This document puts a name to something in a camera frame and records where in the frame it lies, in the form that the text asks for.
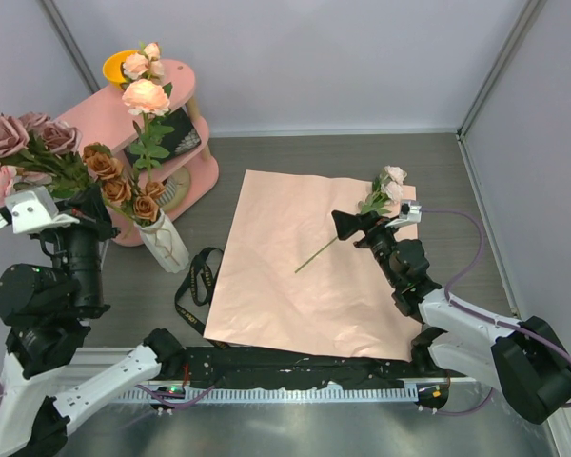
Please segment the brown rose flower stem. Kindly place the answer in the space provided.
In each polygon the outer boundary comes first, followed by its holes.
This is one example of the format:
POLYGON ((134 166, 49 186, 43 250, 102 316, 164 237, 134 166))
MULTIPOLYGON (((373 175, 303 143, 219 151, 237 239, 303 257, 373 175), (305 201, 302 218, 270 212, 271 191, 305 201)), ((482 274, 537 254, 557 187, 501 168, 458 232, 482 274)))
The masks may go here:
POLYGON ((84 146, 82 159, 113 211, 140 227, 157 222, 158 200, 166 191, 163 183, 147 181, 141 186, 138 179, 126 171, 124 163, 114 157, 108 147, 97 142, 84 146))

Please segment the pale pink rose stem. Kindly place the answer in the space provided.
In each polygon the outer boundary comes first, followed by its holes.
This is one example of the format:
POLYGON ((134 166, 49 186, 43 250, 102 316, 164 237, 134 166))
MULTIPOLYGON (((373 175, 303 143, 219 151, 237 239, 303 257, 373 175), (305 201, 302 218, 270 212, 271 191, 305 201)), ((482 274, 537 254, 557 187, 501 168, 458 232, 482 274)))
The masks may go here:
MULTIPOLYGON (((402 200, 410 200, 404 198, 404 181, 406 177, 407 172, 402 168, 389 165, 384 166, 382 171, 371 182, 370 190, 364 200, 358 202, 357 212, 350 214, 365 214, 375 211, 379 216, 396 217, 400 212, 402 200)), ((348 239, 338 238, 335 229, 335 235, 297 267, 294 273, 301 272, 336 241, 346 241, 348 239)))

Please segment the pink wrapping paper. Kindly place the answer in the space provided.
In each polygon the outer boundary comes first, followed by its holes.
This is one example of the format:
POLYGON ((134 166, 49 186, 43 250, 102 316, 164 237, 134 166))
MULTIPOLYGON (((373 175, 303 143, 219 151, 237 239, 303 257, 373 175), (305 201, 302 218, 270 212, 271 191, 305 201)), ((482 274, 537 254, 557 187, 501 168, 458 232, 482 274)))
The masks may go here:
POLYGON ((401 315, 368 249, 336 240, 368 182, 249 170, 207 317, 208 340, 407 361, 421 331, 401 315))

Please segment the mauve rose flower stem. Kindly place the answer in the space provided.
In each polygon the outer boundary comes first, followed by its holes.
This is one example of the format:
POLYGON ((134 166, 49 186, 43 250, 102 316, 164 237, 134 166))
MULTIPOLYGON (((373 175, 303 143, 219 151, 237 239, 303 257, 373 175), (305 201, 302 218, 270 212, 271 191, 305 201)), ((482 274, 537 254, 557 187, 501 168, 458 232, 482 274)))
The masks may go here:
MULTIPOLYGON (((64 121, 28 112, 20 117, 0 113, 0 165, 43 172, 45 186, 57 199, 69 198, 92 184, 79 154, 82 133, 64 121)), ((15 192, 40 186, 16 184, 15 192)))

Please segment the pink peony flower stem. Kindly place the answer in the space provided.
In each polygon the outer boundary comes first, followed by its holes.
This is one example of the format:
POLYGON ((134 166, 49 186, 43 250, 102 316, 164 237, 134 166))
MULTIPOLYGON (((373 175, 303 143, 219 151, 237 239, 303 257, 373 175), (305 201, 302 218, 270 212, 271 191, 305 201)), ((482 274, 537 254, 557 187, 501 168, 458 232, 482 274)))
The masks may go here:
POLYGON ((0 208, 4 206, 5 199, 15 192, 16 184, 42 186, 50 182, 51 177, 43 172, 0 165, 0 208))

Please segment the peach peony flower stem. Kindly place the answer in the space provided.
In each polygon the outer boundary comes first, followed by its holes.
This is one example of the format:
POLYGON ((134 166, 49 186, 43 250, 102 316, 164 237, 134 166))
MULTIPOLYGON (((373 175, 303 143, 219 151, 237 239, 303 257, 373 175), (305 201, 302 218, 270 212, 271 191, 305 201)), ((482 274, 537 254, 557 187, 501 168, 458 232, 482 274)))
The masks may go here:
POLYGON ((166 125, 170 114, 171 84, 162 85, 165 75, 161 61, 161 48, 157 42, 142 45, 125 58, 121 72, 127 83, 122 101, 132 116, 141 119, 132 121, 137 140, 129 146, 137 157, 133 167, 137 173, 144 170, 151 180, 152 170, 161 167, 161 159, 169 157, 169 150, 162 143, 174 128, 166 125))

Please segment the black ribbon gold lettering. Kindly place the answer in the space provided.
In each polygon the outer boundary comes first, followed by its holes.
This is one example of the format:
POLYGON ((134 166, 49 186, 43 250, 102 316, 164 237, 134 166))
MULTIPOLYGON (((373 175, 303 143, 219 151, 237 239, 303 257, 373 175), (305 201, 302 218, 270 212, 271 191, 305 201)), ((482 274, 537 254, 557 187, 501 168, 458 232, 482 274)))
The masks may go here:
POLYGON ((192 258, 188 273, 175 292, 173 305, 179 317, 213 347, 228 349, 230 348, 228 343, 206 338, 204 336, 206 324, 180 304, 180 301, 189 292, 193 304, 197 307, 209 307, 211 305, 222 265, 222 261, 219 261, 216 270, 211 268, 208 260, 214 253, 218 253, 220 257, 224 256, 224 251, 221 248, 207 247, 192 258))

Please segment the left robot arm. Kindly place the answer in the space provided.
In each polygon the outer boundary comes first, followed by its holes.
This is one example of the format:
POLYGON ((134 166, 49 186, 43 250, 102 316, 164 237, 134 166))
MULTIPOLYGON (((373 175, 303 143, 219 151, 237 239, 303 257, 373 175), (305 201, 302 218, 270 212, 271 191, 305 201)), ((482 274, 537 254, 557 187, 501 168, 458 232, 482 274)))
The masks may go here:
POLYGON ((98 185, 54 201, 46 187, 10 195, 0 229, 40 243, 48 267, 14 264, 0 277, 0 319, 9 327, 0 374, 0 456, 53 456, 94 413, 131 387, 176 378, 185 350, 157 328, 122 361, 68 391, 57 379, 109 309, 103 297, 101 243, 115 237, 98 185))

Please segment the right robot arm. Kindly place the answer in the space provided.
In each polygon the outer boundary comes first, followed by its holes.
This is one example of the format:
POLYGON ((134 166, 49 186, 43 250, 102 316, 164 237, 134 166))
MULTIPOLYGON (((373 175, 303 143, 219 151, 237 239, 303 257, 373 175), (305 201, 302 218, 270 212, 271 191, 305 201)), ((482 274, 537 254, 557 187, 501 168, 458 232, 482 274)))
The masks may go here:
POLYGON ((426 326, 410 353, 416 372, 430 376, 443 369, 471 377, 499 391, 533 424, 571 407, 571 356, 546 321, 505 317, 459 299, 430 278, 420 240, 398 239, 399 229, 420 222, 418 203, 403 203, 394 217, 339 210, 331 216, 339 240, 363 235, 354 246, 372 252, 399 312, 426 326))

